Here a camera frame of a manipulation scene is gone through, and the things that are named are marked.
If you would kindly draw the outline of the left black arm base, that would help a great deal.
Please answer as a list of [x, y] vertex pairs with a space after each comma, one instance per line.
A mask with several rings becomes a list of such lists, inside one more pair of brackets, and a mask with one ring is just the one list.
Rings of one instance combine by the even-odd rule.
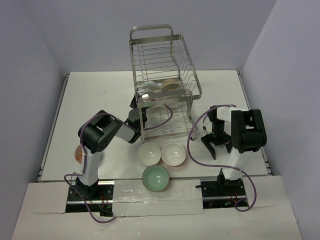
[[[70, 186], [66, 200], [66, 213], [88, 213], [82, 197], [74, 190], [76, 185]], [[90, 211], [100, 217], [113, 217], [113, 193], [114, 184], [98, 184], [95, 194], [86, 200]]]

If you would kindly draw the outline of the red patterned bowl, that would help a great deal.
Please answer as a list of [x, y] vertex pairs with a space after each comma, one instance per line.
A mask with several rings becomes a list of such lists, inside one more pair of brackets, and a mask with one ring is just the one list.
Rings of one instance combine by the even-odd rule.
[[81, 145], [78, 145], [74, 151], [75, 160], [81, 164], [84, 158], [84, 151]]

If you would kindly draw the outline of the white bowl beige outside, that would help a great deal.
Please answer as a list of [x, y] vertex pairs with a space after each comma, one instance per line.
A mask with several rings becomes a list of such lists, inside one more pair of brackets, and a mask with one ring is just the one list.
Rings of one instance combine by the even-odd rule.
[[177, 88], [179, 88], [180, 85], [180, 81], [176, 78], [168, 78], [166, 80], [164, 80], [161, 84], [161, 91], [165, 92], [165, 91], [169, 91], [169, 90], [175, 90]]

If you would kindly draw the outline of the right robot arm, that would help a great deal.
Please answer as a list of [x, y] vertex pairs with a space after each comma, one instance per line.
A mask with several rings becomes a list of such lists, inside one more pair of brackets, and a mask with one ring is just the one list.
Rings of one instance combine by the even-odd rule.
[[262, 112], [259, 109], [240, 109], [233, 105], [214, 105], [206, 114], [211, 122], [211, 132], [201, 142], [216, 159], [215, 147], [224, 146], [229, 153], [228, 167], [220, 170], [218, 192], [229, 195], [234, 183], [242, 177], [242, 170], [250, 161], [250, 153], [260, 150], [267, 143]]

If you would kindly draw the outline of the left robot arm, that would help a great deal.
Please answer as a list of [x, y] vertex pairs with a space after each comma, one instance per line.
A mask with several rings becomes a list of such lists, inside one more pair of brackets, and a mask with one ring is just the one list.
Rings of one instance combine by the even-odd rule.
[[107, 146], [114, 137], [118, 137], [127, 143], [133, 144], [141, 136], [141, 127], [147, 121], [146, 110], [140, 115], [137, 107], [136, 94], [130, 103], [131, 110], [125, 121], [114, 115], [100, 110], [91, 117], [78, 130], [80, 145], [83, 149], [81, 174], [76, 178], [75, 184], [79, 193], [86, 199], [93, 199], [98, 193], [98, 168], [99, 162]]

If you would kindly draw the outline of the steel two-tier dish rack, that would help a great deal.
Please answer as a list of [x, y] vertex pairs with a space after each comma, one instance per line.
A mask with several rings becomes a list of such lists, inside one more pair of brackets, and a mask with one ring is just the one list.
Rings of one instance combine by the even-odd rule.
[[183, 34], [169, 24], [135, 26], [129, 47], [141, 140], [194, 140], [192, 105], [202, 88]]

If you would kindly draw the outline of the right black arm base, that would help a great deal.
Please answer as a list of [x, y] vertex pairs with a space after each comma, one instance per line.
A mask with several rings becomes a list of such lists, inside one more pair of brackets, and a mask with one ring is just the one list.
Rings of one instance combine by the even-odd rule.
[[216, 180], [203, 180], [195, 188], [201, 189], [204, 209], [248, 207], [243, 181], [227, 180], [220, 174]]

